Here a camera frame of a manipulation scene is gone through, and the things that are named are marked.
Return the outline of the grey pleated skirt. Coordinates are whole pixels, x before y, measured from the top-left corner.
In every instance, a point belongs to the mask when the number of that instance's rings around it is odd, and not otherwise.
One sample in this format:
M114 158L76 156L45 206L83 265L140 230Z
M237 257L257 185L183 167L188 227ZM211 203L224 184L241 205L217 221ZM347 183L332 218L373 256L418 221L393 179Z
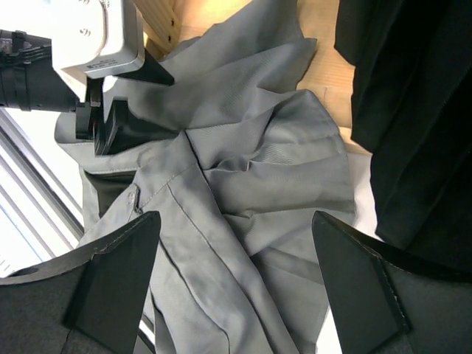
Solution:
M314 353L328 301L311 221L354 218L347 153L318 98L296 86L316 40L295 1L252 1L162 62L172 86L118 79L106 93L159 129L97 156L61 114L79 165L82 243L156 210L144 313L158 353Z

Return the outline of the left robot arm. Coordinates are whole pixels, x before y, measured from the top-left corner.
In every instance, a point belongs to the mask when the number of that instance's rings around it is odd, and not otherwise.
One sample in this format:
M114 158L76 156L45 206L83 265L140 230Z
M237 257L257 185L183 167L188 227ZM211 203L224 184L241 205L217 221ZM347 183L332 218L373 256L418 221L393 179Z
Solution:
M48 38L1 31L1 106L22 111L54 111L75 118L73 137L93 142L98 156L114 155L175 133L134 115L124 97L106 99L104 80L86 78L86 98L78 96L52 67Z

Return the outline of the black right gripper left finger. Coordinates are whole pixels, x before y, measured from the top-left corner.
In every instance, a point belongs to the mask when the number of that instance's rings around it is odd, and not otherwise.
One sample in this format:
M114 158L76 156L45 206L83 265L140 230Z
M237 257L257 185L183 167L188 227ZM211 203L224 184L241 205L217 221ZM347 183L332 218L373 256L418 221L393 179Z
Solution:
M140 330L161 218L1 279L2 353L154 353Z

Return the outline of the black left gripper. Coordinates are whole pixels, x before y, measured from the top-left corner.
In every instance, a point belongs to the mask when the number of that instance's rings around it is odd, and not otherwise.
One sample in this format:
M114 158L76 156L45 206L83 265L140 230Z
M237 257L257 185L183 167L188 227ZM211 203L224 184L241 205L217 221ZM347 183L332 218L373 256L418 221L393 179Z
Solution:
M174 77L147 50L140 69L118 74L117 77L164 86L174 84ZM104 80L87 79L85 100L77 103L75 111L75 137L94 141L96 156L116 155L148 142L171 139L178 135L176 131L136 117L126 100L113 100L105 119Z

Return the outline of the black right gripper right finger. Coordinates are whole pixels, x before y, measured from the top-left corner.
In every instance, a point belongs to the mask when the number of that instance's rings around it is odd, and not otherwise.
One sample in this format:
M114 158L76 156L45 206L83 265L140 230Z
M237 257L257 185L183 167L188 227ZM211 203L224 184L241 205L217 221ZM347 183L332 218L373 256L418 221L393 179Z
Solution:
M314 214L312 233L343 353L471 352L471 274L326 212Z

